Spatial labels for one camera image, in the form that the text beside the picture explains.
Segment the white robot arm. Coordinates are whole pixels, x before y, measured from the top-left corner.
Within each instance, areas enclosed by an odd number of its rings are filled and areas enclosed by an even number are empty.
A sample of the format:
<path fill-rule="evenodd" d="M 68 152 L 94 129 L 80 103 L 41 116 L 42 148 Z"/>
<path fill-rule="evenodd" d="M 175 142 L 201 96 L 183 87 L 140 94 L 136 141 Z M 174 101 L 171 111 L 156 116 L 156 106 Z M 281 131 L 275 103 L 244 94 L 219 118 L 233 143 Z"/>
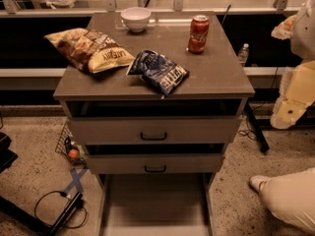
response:
<path fill-rule="evenodd" d="M 295 68 L 285 68 L 270 119 L 274 128 L 288 129 L 315 102 L 315 0 L 275 27 L 272 37 L 289 39 L 291 52 L 302 59 Z"/>

